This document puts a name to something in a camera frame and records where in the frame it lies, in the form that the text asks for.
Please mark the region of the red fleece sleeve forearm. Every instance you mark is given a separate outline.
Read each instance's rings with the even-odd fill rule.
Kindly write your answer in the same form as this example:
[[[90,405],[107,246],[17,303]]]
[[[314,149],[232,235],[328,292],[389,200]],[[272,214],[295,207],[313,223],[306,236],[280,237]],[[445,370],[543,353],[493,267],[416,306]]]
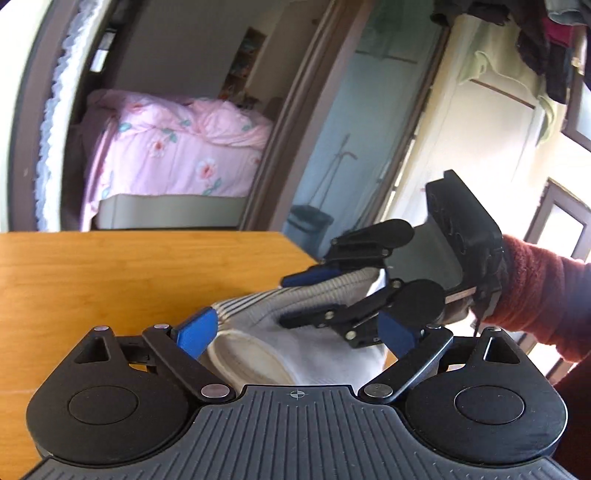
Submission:
[[[502,293],[486,319],[553,345],[564,360],[590,367],[590,265],[506,235]]]

